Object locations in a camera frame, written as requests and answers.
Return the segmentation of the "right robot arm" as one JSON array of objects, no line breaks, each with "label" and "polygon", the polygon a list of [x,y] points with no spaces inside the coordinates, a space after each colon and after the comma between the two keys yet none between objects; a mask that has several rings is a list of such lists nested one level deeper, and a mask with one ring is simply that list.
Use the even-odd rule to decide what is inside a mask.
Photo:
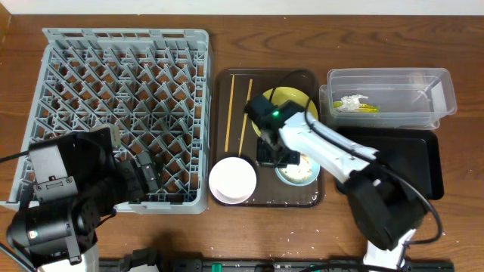
[{"label": "right robot arm", "polygon": [[300,107],[248,114],[273,153],[307,155],[342,185],[353,219],[368,241],[366,270],[401,271],[405,250],[421,220],[435,209],[417,186],[402,175],[399,156],[343,137]]}]

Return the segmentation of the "light blue bowl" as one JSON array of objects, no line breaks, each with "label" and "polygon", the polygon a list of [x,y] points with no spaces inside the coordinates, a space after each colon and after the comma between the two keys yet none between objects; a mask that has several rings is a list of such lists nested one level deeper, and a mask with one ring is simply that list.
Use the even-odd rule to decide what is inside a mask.
[{"label": "light blue bowl", "polygon": [[319,176],[321,166],[306,155],[301,155],[298,165],[276,168],[275,173],[285,184],[304,187],[313,183]]}]

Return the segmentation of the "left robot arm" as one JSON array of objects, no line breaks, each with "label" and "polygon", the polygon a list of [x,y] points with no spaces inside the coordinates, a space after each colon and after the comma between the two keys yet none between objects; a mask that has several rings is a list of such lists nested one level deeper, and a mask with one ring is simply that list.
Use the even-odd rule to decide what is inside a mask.
[{"label": "left robot arm", "polygon": [[9,245],[31,271],[64,262],[77,266],[96,246],[95,230],[115,206],[157,192],[163,164],[150,152],[118,162],[119,132],[101,128],[30,144],[35,181],[8,226]]}]

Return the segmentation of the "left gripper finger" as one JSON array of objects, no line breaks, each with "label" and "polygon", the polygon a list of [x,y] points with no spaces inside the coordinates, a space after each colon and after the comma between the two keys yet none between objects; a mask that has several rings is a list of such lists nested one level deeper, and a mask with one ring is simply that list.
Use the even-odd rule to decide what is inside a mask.
[{"label": "left gripper finger", "polygon": [[160,157],[156,157],[150,152],[142,151],[137,154],[136,159],[139,165],[153,165],[154,168],[162,168],[163,162],[160,160]]},{"label": "left gripper finger", "polygon": [[141,167],[144,179],[146,180],[148,193],[153,193],[162,187],[160,174],[156,172],[152,164],[143,165]]}]

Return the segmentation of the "wooden chopstick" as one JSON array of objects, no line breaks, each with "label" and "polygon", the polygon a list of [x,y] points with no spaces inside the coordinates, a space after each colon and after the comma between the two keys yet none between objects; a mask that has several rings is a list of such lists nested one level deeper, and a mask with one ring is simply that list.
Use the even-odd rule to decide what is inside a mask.
[{"label": "wooden chopstick", "polygon": [[[253,87],[253,79],[249,80],[249,85],[248,85],[248,90],[247,90],[247,99],[246,99],[246,105],[250,100],[251,97],[251,92],[252,92],[252,87]],[[239,149],[238,149],[238,156],[240,157],[242,154],[242,149],[244,145],[244,137],[245,137],[245,131],[247,127],[247,114],[244,114],[244,119],[242,123],[242,129],[241,129],[241,134],[240,134],[240,142],[239,142]]]},{"label": "wooden chopstick", "polygon": [[226,135],[225,135],[225,148],[224,148],[224,151],[226,153],[228,152],[228,145],[230,140],[231,115],[232,115],[232,107],[233,107],[233,99],[234,99],[234,85],[235,85],[235,74],[232,74],[231,89],[230,89],[229,104],[228,104]]}]

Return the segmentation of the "white pink bowl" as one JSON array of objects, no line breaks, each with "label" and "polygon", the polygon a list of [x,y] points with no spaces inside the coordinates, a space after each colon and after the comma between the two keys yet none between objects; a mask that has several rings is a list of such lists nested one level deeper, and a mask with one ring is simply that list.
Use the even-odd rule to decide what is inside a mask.
[{"label": "white pink bowl", "polygon": [[240,157],[227,157],[218,161],[209,173],[212,195],[228,205],[248,200],[256,189],[256,183],[254,167]]}]

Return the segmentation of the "green snack wrapper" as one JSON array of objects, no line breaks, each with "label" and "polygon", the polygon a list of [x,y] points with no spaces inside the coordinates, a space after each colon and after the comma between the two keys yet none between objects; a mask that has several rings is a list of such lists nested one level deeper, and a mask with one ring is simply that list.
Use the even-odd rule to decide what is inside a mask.
[{"label": "green snack wrapper", "polygon": [[344,106],[342,101],[333,102],[333,108],[340,112],[361,112],[361,113],[379,112],[379,109],[377,107],[371,106],[369,104],[360,104],[359,108],[351,110],[347,106]]}]

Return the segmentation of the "white tissue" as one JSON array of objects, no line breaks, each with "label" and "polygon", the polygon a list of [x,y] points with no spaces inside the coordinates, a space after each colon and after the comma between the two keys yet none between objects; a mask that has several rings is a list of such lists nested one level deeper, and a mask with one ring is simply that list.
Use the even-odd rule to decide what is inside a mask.
[{"label": "white tissue", "polygon": [[361,94],[344,96],[340,100],[333,102],[333,108],[340,112],[355,112],[361,108],[361,99],[368,99],[368,96]]}]

